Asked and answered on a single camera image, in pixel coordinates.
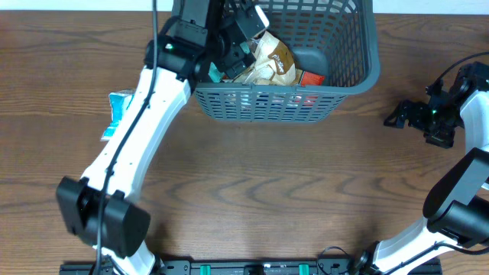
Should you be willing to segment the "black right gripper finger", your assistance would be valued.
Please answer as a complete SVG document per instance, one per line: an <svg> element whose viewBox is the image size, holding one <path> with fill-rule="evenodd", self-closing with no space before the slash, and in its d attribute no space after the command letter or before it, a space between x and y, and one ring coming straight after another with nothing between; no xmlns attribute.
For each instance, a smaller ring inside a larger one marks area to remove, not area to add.
<svg viewBox="0 0 489 275"><path fill-rule="evenodd" d="M403 129L405 124L405 115L390 115L384 120L384 126L389 128Z"/></svg>
<svg viewBox="0 0 489 275"><path fill-rule="evenodd" d="M395 122L410 121L416 116L416 103L410 100L404 100L398 104L393 114Z"/></svg>

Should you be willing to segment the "tan brown snack bag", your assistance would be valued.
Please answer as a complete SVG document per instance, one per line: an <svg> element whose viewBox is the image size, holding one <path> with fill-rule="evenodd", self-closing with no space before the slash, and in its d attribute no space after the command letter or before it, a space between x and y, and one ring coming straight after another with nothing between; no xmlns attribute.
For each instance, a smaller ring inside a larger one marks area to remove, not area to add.
<svg viewBox="0 0 489 275"><path fill-rule="evenodd" d="M255 61L232 83L243 85L294 86L299 82L302 70L295 64L289 47L265 31L259 38L247 42Z"/></svg>

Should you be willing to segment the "grey plastic basket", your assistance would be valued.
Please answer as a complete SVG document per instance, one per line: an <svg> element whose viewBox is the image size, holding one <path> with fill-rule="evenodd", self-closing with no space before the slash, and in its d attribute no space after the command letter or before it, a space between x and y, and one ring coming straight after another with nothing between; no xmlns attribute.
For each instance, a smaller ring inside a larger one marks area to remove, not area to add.
<svg viewBox="0 0 489 275"><path fill-rule="evenodd" d="M314 123L377 82L380 62L372 2L253 2L270 21L265 31L289 47L296 67L325 76L325 81L321 86L264 86L213 82L208 76L193 94L209 117Z"/></svg>

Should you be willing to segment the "teal white snack packet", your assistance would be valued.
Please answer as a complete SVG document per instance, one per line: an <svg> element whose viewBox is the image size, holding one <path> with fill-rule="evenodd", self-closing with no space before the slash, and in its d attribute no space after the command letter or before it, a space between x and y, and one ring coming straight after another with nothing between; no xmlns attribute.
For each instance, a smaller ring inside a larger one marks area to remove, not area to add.
<svg viewBox="0 0 489 275"><path fill-rule="evenodd" d="M225 77L235 79L255 60L247 42L242 42L239 45L233 42L224 56L217 60L217 64L210 64L208 75L214 83L220 83Z"/></svg>

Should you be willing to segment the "blue white snack bag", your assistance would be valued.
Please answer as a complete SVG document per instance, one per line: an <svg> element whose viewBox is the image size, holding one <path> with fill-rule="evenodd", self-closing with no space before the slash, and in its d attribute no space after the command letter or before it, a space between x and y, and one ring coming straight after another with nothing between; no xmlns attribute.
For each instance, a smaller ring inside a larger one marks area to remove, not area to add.
<svg viewBox="0 0 489 275"><path fill-rule="evenodd" d="M132 99L134 98L135 89L124 89L117 92L111 92L108 95L111 106L112 121L104 130L101 141L109 141L117 130L122 118L127 112Z"/></svg>

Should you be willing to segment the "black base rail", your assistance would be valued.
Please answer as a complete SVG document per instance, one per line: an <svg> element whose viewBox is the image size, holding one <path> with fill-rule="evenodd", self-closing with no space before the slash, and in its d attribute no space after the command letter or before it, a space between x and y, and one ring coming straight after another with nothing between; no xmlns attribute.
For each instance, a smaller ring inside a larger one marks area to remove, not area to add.
<svg viewBox="0 0 489 275"><path fill-rule="evenodd" d="M92 274L95 264L62 264L60 275ZM315 261L241 261L241 262L191 262L188 260L167 260L160 264L160 269L152 274L162 275L317 275L348 274L349 262L346 257L322 258ZM440 259L435 258L414 268L408 274L442 275Z"/></svg>

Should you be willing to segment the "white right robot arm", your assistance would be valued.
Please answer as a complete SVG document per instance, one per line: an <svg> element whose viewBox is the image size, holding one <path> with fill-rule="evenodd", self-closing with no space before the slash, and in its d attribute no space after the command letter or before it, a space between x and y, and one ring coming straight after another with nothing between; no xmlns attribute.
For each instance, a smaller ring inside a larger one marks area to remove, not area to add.
<svg viewBox="0 0 489 275"><path fill-rule="evenodd" d="M488 66L473 56L456 66L449 90L438 77L426 87L428 102L400 102L384 125L415 128L426 143L445 149L463 128L465 155L429 191L422 218L373 243L350 263L349 274L441 274L441 254L488 253L488 201L478 196L488 188Z"/></svg>

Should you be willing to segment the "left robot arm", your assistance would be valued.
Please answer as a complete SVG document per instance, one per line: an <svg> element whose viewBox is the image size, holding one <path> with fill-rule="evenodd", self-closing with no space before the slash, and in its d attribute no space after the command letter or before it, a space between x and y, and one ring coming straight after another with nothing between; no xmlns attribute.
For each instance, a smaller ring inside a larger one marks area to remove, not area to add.
<svg viewBox="0 0 489 275"><path fill-rule="evenodd" d="M79 179L65 176L55 196L66 229L96 251L78 274L156 274L161 261L145 242L151 222L138 207L147 169L172 120L215 67L242 72L242 48L269 27L261 7L224 1L185 4L152 24L144 67L118 126Z"/></svg>

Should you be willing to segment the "orange pasta packet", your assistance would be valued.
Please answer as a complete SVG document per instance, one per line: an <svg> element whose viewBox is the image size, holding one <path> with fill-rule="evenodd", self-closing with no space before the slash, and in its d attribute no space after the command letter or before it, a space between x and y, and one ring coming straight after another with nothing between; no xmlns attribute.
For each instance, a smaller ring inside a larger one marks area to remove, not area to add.
<svg viewBox="0 0 489 275"><path fill-rule="evenodd" d="M315 73L297 70L294 79L286 75L277 75L271 71L261 71L260 73L245 73L235 79L223 79L223 83L241 83L243 85L265 85L265 86L321 86L325 81L325 76Z"/></svg>

